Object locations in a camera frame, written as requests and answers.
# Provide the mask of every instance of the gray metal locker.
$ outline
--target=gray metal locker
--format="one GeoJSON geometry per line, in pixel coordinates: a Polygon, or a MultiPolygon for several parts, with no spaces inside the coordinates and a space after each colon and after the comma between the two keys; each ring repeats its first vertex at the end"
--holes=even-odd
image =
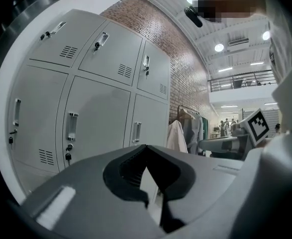
{"type": "Polygon", "coordinates": [[[86,53],[79,69],[131,86],[141,41],[140,36],[110,22],[86,53]]]}
{"type": "Polygon", "coordinates": [[[63,126],[64,154],[68,144],[74,146],[71,164],[123,148],[129,98],[128,91],[75,77],[63,126]]]}
{"type": "Polygon", "coordinates": [[[169,57],[146,41],[137,88],[167,100],[169,66],[169,57]]]}
{"type": "Polygon", "coordinates": [[[167,104],[136,95],[130,146],[136,144],[164,146],[167,137],[167,108],[167,104]]]}
{"type": "Polygon", "coordinates": [[[57,108],[67,74],[25,66],[11,95],[8,129],[17,133],[13,157],[32,167],[58,173],[55,146],[57,108]]]}
{"type": "Polygon", "coordinates": [[[58,24],[47,29],[50,37],[45,36],[40,41],[30,59],[71,67],[82,47],[104,21],[101,16],[86,11],[69,11],[58,24]]]}

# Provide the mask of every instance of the clothing rack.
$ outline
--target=clothing rack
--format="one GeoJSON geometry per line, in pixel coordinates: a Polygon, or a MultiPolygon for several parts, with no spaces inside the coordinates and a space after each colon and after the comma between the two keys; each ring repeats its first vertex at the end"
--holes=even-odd
{"type": "Polygon", "coordinates": [[[187,106],[185,106],[185,105],[178,105],[177,118],[179,118],[180,107],[186,108],[186,109],[191,110],[191,111],[193,111],[193,112],[195,112],[195,113],[197,113],[197,114],[200,115],[199,112],[197,112],[196,110],[194,110],[194,109],[192,109],[192,108],[189,108],[189,107],[187,107],[187,106]]]}

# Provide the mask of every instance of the red brick wall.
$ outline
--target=red brick wall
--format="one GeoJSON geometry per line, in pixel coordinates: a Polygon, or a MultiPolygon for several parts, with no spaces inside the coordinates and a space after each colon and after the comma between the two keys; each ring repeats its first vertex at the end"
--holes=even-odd
{"type": "Polygon", "coordinates": [[[190,41],[168,16],[147,0],[122,0],[101,15],[135,30],[170,56],[169,120],[176,117],[179,104],[212,119],[205,68],[190,41]]]}

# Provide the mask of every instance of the white wall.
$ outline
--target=white wall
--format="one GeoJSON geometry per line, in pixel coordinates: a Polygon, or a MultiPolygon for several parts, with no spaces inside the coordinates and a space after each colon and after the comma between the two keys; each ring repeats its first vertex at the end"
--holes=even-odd
{"type": "Polygon", "coordinates": [[[209,93],[210,103],[272,98],[277,84],[253,86],[240,89],[222,90],[209,93]]]}
{"type": "Polygon", "coordinates": [[[71,9],[100,14],[119,0],[60,0],[38,15],[19,35],[7,53],[0,68],[0,171],[15,199],[21,203],[25,194],[15,176],[7,149],[6,112],[13,80],[30,47],[38,40],[42,30],[56,17],[71,9]]]}

